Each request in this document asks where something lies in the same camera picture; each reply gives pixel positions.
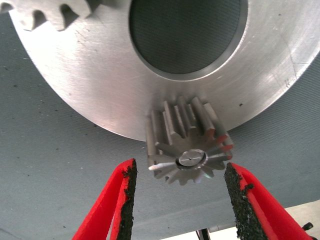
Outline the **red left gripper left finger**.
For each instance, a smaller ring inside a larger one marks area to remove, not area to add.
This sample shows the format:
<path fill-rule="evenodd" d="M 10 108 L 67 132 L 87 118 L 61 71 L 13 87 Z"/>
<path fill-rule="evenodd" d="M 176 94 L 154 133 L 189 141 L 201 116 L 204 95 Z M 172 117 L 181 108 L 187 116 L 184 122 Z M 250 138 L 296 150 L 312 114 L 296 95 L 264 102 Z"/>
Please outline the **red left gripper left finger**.
<path fill-rule="evenodd" d="M 137 183 L 134 158 L 120 163 L 72 237 L 74 240 L 130 240 Z"/>

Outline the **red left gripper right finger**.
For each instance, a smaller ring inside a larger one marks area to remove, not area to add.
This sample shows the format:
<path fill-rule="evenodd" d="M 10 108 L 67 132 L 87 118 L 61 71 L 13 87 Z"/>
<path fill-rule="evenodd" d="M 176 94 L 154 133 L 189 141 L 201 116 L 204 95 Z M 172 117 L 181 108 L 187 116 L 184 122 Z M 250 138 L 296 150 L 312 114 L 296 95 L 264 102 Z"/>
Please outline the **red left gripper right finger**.
<path fill-rule="evenodd" d="M 228 163 L 224 173 L 241 240 L 311 240 L 313 237 L 246 168 Z"/>

